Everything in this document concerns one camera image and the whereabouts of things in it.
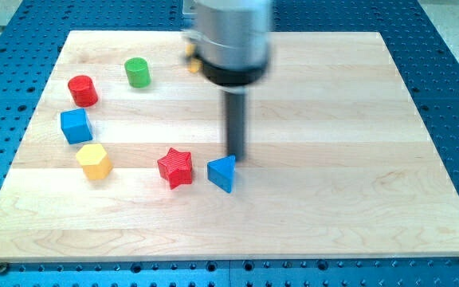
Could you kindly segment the yellow wooden block behind arm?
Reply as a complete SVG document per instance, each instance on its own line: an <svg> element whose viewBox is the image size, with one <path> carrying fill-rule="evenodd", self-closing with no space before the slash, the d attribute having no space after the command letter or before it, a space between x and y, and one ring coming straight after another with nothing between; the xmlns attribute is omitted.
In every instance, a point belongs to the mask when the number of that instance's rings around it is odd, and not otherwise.
<svg viewBox="0 0 459 287"><path fill-rule="evenodd" d="M197 73L202 67L202 62L196 56L196 45L188 44L186 46L187 69L190 73Z"/></svg>

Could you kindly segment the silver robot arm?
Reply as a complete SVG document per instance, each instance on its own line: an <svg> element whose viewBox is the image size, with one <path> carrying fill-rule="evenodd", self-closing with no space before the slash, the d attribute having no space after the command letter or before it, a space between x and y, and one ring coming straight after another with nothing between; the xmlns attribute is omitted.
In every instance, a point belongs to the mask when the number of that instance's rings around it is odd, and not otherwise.
<svg viewBox="0 0 459 287"><path fill-rule="evenodd" d="M271 0L198 0L188 37L201 73L223 87L260 80L269 66Z"/></svg>

